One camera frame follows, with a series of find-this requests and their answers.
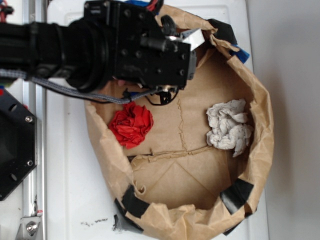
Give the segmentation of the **white-padded gripper finger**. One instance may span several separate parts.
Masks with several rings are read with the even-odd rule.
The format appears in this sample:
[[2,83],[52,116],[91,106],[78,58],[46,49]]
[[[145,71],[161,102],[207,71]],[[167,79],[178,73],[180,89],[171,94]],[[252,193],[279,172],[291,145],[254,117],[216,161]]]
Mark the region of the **white-padded gripper finger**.
[[191,51],[194,51],[204,43],[204,36],[200,28],[182,31],[179,36],[182,38],[183,43],[190,44]]

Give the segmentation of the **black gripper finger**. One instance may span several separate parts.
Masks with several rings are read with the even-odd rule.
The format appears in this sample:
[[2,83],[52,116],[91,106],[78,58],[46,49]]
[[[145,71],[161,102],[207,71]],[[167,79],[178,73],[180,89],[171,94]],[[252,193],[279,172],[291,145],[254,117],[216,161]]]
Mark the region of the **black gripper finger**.
[[178,85],[157,85],[155,87],[147,86],[148,90],[157,90],[156,93],[151,93],[150,96],[156,95],[159,97],[159,102],[154,102],[152,99],[150,99],[148,96],[146,97],[147,101],[152,106],[165,106],[170,104],[175,100],[178,93],[180,91],[183,91],[185,89],[184,86],[178,86]]

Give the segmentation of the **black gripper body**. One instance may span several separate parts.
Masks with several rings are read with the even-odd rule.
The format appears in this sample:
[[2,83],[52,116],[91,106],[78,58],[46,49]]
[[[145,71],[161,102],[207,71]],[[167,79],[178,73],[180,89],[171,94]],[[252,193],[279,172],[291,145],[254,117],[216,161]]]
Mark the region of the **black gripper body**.
[[167,35],[171,25],[160,27],[145,7],[87,1],[83,19],[98,33],[96,59],[107,80],[115,77],[150,89],[183,90],[194,77],[197,57],[191,45]]

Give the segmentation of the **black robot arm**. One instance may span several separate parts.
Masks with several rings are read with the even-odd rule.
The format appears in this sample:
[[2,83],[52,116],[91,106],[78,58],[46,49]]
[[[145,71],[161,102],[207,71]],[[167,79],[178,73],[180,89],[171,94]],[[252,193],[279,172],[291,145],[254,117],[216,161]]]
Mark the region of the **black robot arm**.
[[68,26],[1,23],[0,84],[23,79],[102,104],[158,95],[166,105],[194,77],[204,38],[198,28],[177,32],[168,15],[157,22],[162,6],[92,0]]

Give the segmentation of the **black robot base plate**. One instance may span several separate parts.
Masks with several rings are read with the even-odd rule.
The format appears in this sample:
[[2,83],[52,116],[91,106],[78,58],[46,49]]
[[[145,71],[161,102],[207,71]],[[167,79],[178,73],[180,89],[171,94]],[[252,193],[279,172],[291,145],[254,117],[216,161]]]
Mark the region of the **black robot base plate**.
[[0,96],[0,200],[36,166],[36,117],[6,89]]

